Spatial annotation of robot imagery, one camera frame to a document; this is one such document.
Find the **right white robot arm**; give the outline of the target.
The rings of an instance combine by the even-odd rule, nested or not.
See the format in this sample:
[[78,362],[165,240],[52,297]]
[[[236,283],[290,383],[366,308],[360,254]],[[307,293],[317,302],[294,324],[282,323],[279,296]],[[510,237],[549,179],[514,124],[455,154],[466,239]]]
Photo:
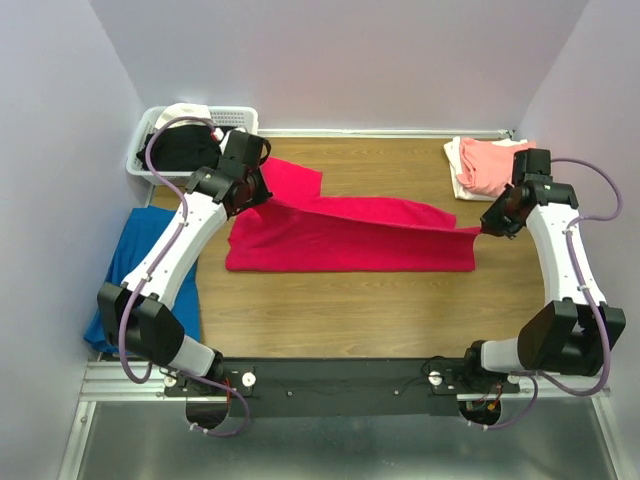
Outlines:
[[543,277],[545,305],[502,341],[476,341],[465,353],[460,379],[480,392],[497,376],[540,377],[578,397],[607,384],[611,353],[626,326],[622,309],[608,304],[591,271],[572,185],[552,177],[550,151],[530,148],[514,155],[512,179],[481,217],[481,231],[514,238],[527,229]]

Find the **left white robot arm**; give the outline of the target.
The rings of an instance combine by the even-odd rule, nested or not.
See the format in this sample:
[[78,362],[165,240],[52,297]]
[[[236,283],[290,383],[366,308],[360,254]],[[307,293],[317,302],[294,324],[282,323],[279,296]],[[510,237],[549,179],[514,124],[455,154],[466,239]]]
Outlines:
[[230,131],[217,163],[196,170],[177,191],[180,205],[144,259],[120,284],[101,287],[97,301],[104,336],[119,357],[133,354],[180,371],[201,395],[220,387],[222,354],[187,334],[172,308],[213,235],[230,218],[271,197],[261,172],[270,152],[267,139]]

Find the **red t shirt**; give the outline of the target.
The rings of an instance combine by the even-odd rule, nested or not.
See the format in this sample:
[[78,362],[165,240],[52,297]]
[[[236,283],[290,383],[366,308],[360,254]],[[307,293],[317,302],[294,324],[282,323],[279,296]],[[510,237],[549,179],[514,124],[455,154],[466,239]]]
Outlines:
[[271,157],[272,197],[236,217],[229,271],[472,272],[476,227],[429,204],[389,197],[331,197],[321,172]]

